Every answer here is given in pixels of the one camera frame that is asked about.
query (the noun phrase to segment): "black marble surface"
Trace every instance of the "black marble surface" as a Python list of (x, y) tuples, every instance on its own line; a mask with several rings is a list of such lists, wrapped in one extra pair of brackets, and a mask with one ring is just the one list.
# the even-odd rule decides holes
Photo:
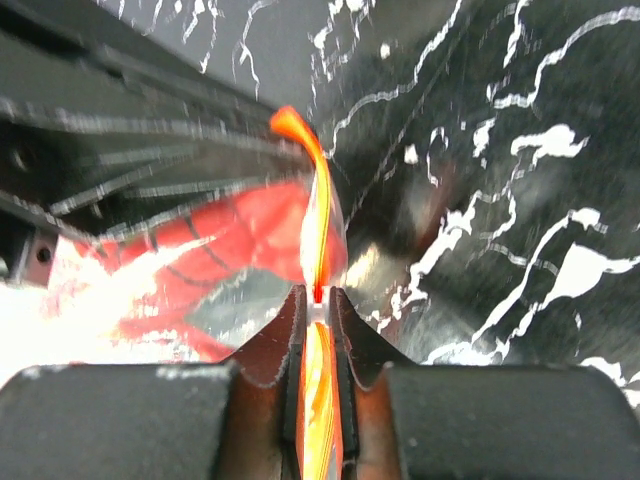
[(640, 2), (98, 3), (307, 115), (348, 293), (410, 357), (593, 365), (640, 404)]

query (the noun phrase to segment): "marble countertop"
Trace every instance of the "marble countertop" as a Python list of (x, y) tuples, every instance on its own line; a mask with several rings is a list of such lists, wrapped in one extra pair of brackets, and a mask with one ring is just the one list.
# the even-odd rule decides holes
[(591, 365), (640, 405), (640, 2), (97, 3), (306, 114), (347, 291), (411, 358)]

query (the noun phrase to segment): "clear plastic wrap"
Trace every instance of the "clear plastic wrap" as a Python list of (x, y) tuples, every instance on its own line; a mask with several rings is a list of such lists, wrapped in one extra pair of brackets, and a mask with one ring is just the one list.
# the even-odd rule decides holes
[[(305, 282), (310, 191), (302, 181), (247, 190), (126, 242), (61, 239), (48, 290), (2, 286), (3, 380), (35, 364), (222, 360)], [(339, 284), (347, 250), (332, 197)]]

